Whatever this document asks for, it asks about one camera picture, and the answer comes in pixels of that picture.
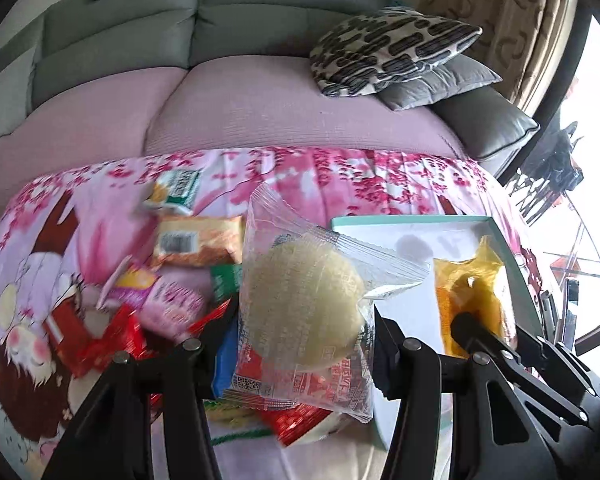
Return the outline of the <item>clear bag round pastry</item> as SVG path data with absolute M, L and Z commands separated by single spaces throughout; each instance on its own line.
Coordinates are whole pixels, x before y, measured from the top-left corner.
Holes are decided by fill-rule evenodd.
M 266 392 L 368 422 L 374 307 L 429 266 L 301 217 L 267 184 L 249 199 L 239 289 L 242 366 Z

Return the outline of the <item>patterned beige curtain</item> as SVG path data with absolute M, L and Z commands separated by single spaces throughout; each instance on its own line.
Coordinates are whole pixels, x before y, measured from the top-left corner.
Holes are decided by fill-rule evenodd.
M 504 98 L 533 115 L 564 55 L 578 0 L 420 0 L 425 14 L 482 28 L 466 54 L 497 72 Z

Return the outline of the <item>teal shallow cardboard tray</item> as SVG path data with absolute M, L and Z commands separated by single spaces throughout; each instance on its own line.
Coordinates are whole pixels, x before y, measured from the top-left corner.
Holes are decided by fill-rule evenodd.
M 332 230 L 362 242 L 392 249 L 405 258 L 421 262 L 434 259 L 471 259 L 480 240 L 487 236 L 490 246 L 506 266 L 516 322 L 535 336 L 542 334 L 538 309 L 522 272 L 524 258 L 510 250 L 505 237 L 490 217 L 480 216 L 364 216 L 332 219 Z M 443 351 L 439 309 L 434 291 L 434 274 L 413 289 L 378 302 L 385 318 L 396 321 L 407 337 L 415 337 L 434 351 Z

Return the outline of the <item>pink snack packet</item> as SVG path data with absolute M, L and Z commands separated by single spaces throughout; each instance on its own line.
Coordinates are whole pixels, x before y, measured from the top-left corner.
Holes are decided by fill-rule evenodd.
M 131 307 L 145 330 L 175 342 L 187 338 L 190 326 L 204 317 L 207 300 L 200 292 L 130 261 L 106 297 Z

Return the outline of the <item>black white patterned pillow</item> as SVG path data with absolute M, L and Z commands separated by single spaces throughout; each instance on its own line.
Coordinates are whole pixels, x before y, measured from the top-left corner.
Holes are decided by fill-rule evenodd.
M 477 25 L 388 6 L 321 37 L 310 53 L 311 73 L 324 96 L 368 96 L 430 73 L 481 35 Z

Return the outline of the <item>pink cartoon print blanket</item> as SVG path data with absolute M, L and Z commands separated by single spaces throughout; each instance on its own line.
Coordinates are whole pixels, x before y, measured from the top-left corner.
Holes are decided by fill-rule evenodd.
M 442 309 L 465 288 L 442 266 L 475 270 L 489 237 L 403 235 L 403 220 L 492 220 L 521 263 L 488 277 L 507 341 L 540 323 L 544 276 L 521 215 L 472 160 L 338 148 L 226 148 L 101 162 L 20 185 L 0 208 L 0 455 L 38 479 L 83 400 L 124 350 L 179 344 L 235 297 L 290 315 L 306 352 L 263 379 L 264 337 L 234 322 L 215 389 L 264 405 L 299 401 L 324 420 L 373 417 L 370 344 L 378 310 L 444 349 Z

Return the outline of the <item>orange beige snack packet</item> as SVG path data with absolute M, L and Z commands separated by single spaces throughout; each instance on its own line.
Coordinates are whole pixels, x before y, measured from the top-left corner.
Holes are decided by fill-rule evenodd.
M 242 217 L 165 216 L 158 222 L 150 264 L 154 268 L 241 264 L 242 244 Z

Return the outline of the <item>plain grey pillow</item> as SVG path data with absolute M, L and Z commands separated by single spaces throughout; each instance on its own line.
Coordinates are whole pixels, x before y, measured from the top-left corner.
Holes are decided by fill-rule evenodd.
M 502 77 L 490 67 L 460 54 L 422 76 L 392 84 L 377 96 L 390 110 L 402 112 L 429 106 L 501 81 Z

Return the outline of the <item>dark green snack packet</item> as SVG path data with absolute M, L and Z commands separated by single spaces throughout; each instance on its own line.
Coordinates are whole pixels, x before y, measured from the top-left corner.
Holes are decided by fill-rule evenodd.
M 221 264 L 210 269 L 213 300 L 222 304 L 227 299 L 238 294 L 242 284 L 241 264 Z

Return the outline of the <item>grey phone stand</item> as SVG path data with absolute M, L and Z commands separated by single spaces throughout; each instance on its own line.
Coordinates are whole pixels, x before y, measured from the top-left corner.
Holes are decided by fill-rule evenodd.
M 548 290 L 540 295 L 541 320 L 544 338 L 552 344 L 560 342 L 573 350 L 576 341 L 577 315 L 573 309 L 579 304 L 579 282 L 568 278 L 558 300 Z

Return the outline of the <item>red snack packet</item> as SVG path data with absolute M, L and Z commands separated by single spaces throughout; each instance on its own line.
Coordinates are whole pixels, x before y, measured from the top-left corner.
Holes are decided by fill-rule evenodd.
M 289 399 L 279 399 L 266 392 L 260 379 L 242 366 L 242 357 L 248 351 L 240 345 L 239 310 L 237 327 L 227 334 L 216 357 L 216 373 L 213 381 L 215 398 L 255 410 L 290 410 L 302 404 Z

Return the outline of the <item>green white corn snack packet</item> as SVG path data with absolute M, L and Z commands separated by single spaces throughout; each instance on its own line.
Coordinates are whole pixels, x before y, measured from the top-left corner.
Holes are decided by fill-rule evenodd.
M 154 181 L 143 206 L 159 214 L 191 216 L 201 172 L 195 169 L 169 170 Z

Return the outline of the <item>red snack bag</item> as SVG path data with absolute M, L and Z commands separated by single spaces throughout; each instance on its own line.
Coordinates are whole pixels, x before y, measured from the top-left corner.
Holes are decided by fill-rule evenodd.
M 119 351 L 136 360 L 150 356 L 140 320 L 128 304 L 122 304 L 100 337 L 86 329 L 71 300 L 58 304 L 43 327 L 61 363 L 74 377 L 83 377 L 91 370 L 103 372 Z

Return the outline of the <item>yellow cake snack packet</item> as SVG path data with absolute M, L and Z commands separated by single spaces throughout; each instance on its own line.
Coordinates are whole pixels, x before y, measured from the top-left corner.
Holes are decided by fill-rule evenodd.
M 467 358 L 452 337 L 457 315 L 470 313 L 510 348 L 517 347 L 516 322 L 505 263 L 493 248 L 491 235 L 481 237 L 476 254 L 468 260 L 434 259 L 434 286 L 440 313 L 444 353 Z

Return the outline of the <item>grey green sofa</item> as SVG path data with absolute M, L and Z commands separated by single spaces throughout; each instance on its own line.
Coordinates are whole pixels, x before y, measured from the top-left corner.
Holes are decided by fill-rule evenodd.
M 318 90 L 321 36 L 390 3 L 19 0 L 0 26 L 0 77 L 23 97 L 0 136 L 0 218 L 43 174 L 201 148 L 386 148 L 501 174 L 536 123 L 491 85 L 402 112 Z

